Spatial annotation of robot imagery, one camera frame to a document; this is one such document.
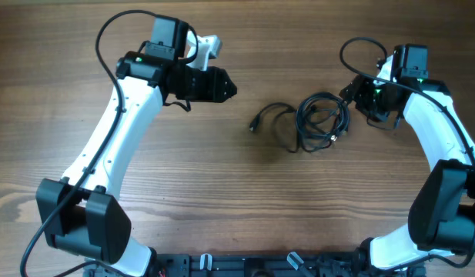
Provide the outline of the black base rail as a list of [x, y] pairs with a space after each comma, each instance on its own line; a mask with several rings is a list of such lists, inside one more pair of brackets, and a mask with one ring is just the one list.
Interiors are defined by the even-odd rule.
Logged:
[[352, 252], [322, 255], [175, 255], [159, 254], [151, 276], [167, 277], [253, 277], [253, 276], [375, 276], [353, 267]]

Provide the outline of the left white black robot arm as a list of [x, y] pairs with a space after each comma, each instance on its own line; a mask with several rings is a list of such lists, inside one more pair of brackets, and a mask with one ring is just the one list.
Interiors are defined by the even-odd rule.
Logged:
[[156, 15], [152, 36], [108, 71], [111, 100], [80, 156], [59, 180], [41, 181], [35, 199], [47, 244], [85, 258], [86, 274], [161, 276], [156, 251], [137, 242], [119, 204], [126, 169], [168, 96], [185, 111], [194, 102], [222, 103], [237, 88], [211, 66], [222, 42], [188, 23]]

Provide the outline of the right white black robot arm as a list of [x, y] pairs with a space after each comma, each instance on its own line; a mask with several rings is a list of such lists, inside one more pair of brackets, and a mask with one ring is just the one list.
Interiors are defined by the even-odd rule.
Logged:
[[384, 122], [393, 112], [404, 119], [430, 167], [406, 224], [366, 239], [353, 256], [355, 274], [411, 275], [431, 259], [463, 268], [475, 255], [475, 143], [445, 83], [429, 77], [427, 62], [425, 45], [398, 45], [378, 61], [378, 75], [357, 71], [340, 92], [368, 122]]

